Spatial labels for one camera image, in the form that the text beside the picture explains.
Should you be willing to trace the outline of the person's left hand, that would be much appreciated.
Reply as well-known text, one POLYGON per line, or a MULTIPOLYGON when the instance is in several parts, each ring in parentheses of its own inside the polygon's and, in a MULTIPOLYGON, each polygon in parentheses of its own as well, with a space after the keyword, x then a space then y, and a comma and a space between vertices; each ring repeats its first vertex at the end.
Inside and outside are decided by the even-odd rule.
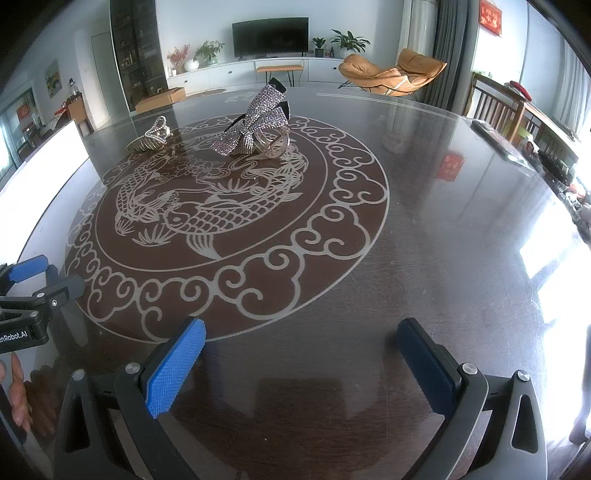
POLYGON ((1 380, 4 380, 7 372, 11 373, 8 398, 14 423, 43 440, 52 438, 58 423, 58 399, 53 370, 43 366, 40 370, 32 371, 26 380, 18 356, 12 353, 10 369, 1 363, 1 380))

